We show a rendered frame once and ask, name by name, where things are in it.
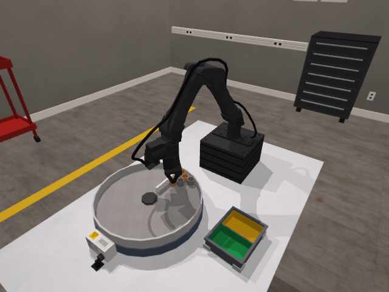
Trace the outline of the dark grey divided bin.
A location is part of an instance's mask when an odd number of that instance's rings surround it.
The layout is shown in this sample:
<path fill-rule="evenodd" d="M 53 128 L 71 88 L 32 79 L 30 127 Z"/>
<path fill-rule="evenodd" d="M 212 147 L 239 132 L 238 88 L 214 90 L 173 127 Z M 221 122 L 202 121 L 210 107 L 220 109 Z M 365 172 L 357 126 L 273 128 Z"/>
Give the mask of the dark grey divided bin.
<path fill-rule="evenodd" d="M 245 237 L 243 237 L 242 235 L 240 235 L 239 233 L 233 231 L 232 229 L 228 228 L 226 225 L 222 224 L 222 222 L 230 215 L 230 213 L 235 210 L 237 211 L 238 213 L 240 213 L 241 215 L 249 218 L 250 220 L 258 223 L 259 225 L 263 226 L 263 230 L 260 232 L 259 236 L 256 238 L 256 240 L 254 242 L 251 242 L 250 240 L 246 239 Z M 249 248 L 249 250 L 246 252 L 245 256 L 243 257 L 242 260 L 238 259 L 237 257 L 235 257 L 233 254 L 229 253 L 228 251 L 226 251 L 224 248 L 222 248 L 221 246 L 219 246 L 218 244 L 216 244 L 215 242 L 213 242 L 212 240 L 209 239 L 209 237 L 212 235 L 212 233 L 214 233 L 216 231 L 216 229 L 220 226 L 220 225 L 223 225 L 225 227 L 227 227 L 228 229 L 230 229 L 231 231 L 235 232 L 236 234 L 240 235 L 242 238 L 245 238 L 247 241 L 251 242 L 252 245 L 251 247 Z M 207 246 L 210 247 L 210 250 L 211 252 L 213 252 L 214 254 L 216 254 L 218 257 L 222 258 L 224 261 L 226 261 L 228 264 L 230 265 L 236 265 L 238 268 L 241 269 L 241 267 L 244 265 L 244 263 L 247 262 L 247 260 L 249 259 L 249 257 L 252 255 L 252 253 L 254 252 L 255 248 L 258 246 L 259 242 L 261 241 L 262 239 L 262 236 L 263 234 L 265 233 L 266 229 L 268 228 L 268 225 L 264 224 L 263 222 L 257 220 L 256 218 L 253 218 L 252 216 L 248 215 L 247 213 L 239 210 L 238 208 L 232 206 L 230 208 L 230 210 L 218 221 L 218 223 L 213 227 L 213 229 L 204 237 L 204 240 L 205 240 L 205 244 Z"/>

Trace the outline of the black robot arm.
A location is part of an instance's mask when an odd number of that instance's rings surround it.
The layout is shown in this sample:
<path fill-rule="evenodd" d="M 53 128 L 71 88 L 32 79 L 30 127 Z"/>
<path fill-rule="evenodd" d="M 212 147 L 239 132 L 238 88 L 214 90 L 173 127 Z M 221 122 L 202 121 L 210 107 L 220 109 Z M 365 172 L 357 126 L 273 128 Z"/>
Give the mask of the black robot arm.
<path fill-rule="evenodd" d="M 184 123 L 188 111 L 199 92 L 206 85 L 221 109 L 222 118 L 228 122 L 227 129 L 218 127 L 212 134 L 250 147 L 255 138 L 241 134 L 244 125 L 243 114 L 238 108 L 225 85 L 225 70 L 202 63 L 188 77 L 169 118 L 159 127 L 161 137 L 147 143 L 144 152 L 145 167 L 151 170 L 163 160 L 164 170 L 173 169 L 173 158 L 179 154 Z"/>

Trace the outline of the yellow bin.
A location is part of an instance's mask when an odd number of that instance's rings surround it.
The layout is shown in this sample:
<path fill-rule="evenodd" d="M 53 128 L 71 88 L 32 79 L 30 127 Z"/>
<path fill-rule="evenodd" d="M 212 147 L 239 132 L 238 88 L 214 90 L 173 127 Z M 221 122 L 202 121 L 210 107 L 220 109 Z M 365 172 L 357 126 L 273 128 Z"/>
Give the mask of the yellow bin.
<path fill-rule="evenodd" d="M 263 226 L 241 215 L 235 210 L 230 213 L 222 224 L 239 233 L 251 242 L 256 240 L 263 229 Z"/>

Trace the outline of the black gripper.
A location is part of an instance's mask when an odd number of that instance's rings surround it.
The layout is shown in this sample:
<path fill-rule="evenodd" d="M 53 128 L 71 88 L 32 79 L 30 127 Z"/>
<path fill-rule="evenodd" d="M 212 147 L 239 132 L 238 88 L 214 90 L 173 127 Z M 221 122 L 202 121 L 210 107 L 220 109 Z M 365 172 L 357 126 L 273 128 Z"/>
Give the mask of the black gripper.
<path fill-rule="evenodd" d="M 182 167 L 179 159 L 179 154 L 174 156 L 166 156 L 168 158 L 173 158 L 173 169 L 164 170 L 165 176 L 170 180 L 172 184 L 175 184 L 178 177 L 182 175 Z M 175 174 L 174 179 L 172 179 L 171 175 Z"/>

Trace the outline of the grey round turntable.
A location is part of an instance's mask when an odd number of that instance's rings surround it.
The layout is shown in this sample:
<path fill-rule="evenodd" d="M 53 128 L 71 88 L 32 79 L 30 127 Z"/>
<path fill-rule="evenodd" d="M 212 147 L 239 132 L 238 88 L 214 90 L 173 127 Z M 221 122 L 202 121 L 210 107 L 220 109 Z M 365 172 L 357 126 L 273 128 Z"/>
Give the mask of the grey round turntable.
<path fill-rule="evenodd" d="M 202 188 L 170 186 L 163 162 L 148 170 L 129 165 L 107 177 L 92 200 L 95 229 L 86 236 L 98 254 L 91 266 L 98 271 L 117 252 L 126 256 L 156 256 L 176 249 L 198 229 L 202 220 Z M 96 217 L 97 213 L 97 217 Z M 152 238 L 153 237 L 153 238 Z"/>

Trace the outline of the green bin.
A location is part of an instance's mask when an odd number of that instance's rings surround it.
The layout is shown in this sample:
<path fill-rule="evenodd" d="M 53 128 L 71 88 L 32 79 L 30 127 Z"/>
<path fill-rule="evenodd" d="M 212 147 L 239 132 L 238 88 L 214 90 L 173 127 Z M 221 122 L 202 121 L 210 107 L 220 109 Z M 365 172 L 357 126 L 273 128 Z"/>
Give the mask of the green bin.
<path fill-rule="evenodd" d="M 242 260 L 252 243 L 242 238 L 222 224 L 209 237 L 212 241 Z"/>

